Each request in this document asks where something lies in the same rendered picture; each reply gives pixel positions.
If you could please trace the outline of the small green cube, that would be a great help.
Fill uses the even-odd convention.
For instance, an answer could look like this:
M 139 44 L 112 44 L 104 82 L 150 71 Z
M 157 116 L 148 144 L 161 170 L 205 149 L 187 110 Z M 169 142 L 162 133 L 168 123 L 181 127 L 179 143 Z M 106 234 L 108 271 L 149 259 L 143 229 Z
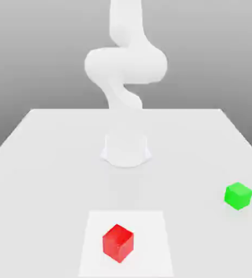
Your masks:
M 252 189 L 240 182 L 226 187 L 224 201 L 236 210 L 240 210 L 250 204 Z

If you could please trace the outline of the small red cube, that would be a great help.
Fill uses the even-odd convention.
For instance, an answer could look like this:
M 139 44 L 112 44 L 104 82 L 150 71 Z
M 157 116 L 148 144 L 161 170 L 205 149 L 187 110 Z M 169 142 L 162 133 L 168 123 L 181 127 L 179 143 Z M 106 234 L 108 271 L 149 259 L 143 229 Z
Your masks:
M 134 233 L 115 224 L 103 237 L 103 253 L 118 263 L 134 250 Z

